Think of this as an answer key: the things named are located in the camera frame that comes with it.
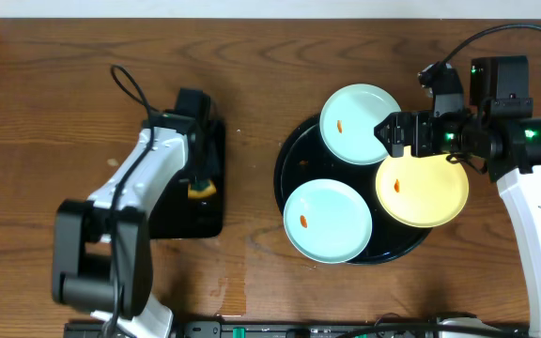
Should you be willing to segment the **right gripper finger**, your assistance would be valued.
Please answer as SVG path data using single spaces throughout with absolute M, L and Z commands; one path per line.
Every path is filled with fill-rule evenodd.
M 403 157 L 405 144 L 401 139 L 390 138 L 387 141 L 387 150 L 391 157 Z
M 376 135 L 389 135 L 394 124 L 394 114 L 388 114 L 381 122 L 374 128 Z

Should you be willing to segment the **light blue plate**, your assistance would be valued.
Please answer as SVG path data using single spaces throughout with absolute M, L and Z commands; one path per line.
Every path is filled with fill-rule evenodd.
M 345 263 L 369 243 L 373 219 L 362 196 L 333 179 L 300 185 L 286 200 L 286 235 L 306 257 L 325 264 Z
M 388 153 L 374 128 L 390 113 L 399 111 L 396 100 L 384 89 L 371 84 L 347 85 L 325 102 L 319 118 L 321 137 L 341 161 L 375 164 Z

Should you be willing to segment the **yellow green sponge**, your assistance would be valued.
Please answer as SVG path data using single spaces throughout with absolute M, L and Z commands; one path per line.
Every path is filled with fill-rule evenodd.
M 196 180 L 188 184 L 187 196 L 189 199 L 206 199 L 217 193 L 217 188 L 211 179 Z

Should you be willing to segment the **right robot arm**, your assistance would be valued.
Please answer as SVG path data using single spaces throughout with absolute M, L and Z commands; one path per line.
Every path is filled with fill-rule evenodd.
M 541 118 L 533 117 L 524 56 L 471 62 L 471 113 L 457 72 L 432 65 L 420 75 L 433 96 L 427 111 L 389 114 L 374 129 L 387 152 L 400 157 L 445 154 L 483 160 L 515 230 L 530 301 L 529 334 L 541 337 Z

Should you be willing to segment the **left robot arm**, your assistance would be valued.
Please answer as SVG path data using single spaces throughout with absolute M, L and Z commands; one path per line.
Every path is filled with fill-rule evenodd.
M 224 217 L 224 126 L 156 116 L 115 174 L 54 221 L 52 297 L 103 321 L 101 336 L 167 337 L 152 293 L 153 239 L 212 238 Z

